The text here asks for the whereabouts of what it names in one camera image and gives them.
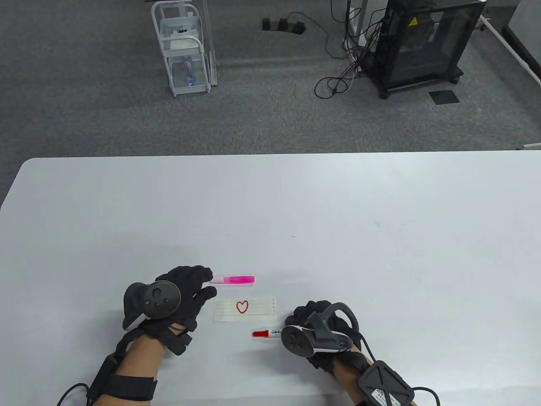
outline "forearm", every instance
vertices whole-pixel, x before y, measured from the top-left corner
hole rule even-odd
[[[141,336],[136,339],[115,374],[154,378],[166,353],[166,347],[155,338]],[[102,395],[96,406],[150,406],[150,402],[136,402]]]
[[[357,347],[351,349],[353,352],[361,352]],[[357,392],[357,380],[360,374],[354,369],[345,366],[340,361],[334,360],[334,376],[336,377],[340,386],[342,386],[354,404],[361,403],[364,399]]]

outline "wrist strap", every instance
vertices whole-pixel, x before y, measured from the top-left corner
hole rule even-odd
[[[192,338],[187,332],[180,333],[177,336],[169,327],[160,331],[156,338],[175,355],[180,355],[186,351],[186,346],[192,342]]]
[[[154,378],[109,375],[102,394],[128,401],[148,402],[154,397],[157,383]]]

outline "black tile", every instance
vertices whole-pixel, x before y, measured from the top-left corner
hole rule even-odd
[[[429,91],[428,94],[436,104],[460,103],[452,90]]]

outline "pink marker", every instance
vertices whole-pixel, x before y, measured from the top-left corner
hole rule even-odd
[[[229,285],[244,285],[255,283],[255,276],[226,276],[223,278],[213,278],[210,283],[225,283]]]

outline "hand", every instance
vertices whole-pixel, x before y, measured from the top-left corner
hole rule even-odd
[[[330,305],[331,303],[326,300],[322,300],[317,303],[311,300],[306,304],[306,306],[297,307],[293,312],[293,315],[286,318],[285,324],[311,327],[309,324],[307,324],[308,316],[310,316],[313,312],[321,313]],[[308,362],[310,362],[316,369],[322,368],[323,371],[326,371],[333,376],[335,375],[334,367],[336,361],[358,370],[360,374],[368,369],[368,361],[366,360],[365,356],[360,353],[361,334],[354,331],[345,320],[338,317],[335,313],[327,319],[327,324],[331,330],[339,331],[351,338],[354,344],[352,349],[353,352],[318,352],[312,357],[307,358]]]
[[[168,318],[145,320],[140,324],[140,327],[153,337],[156,337],[159,332],[169,327],[177,335],[184,331],[178,331],[175,328],[194,331],[197,327],[195,318],[201,308],[208,299],[216,296],[215,287],[207,286],[202,288],[203,283],[209,282],[212,277],[212,271],[200,265],[178,266],[168,273],[158,276],[156,280],[168,280],[179,288],[181,295],[180,305]]]

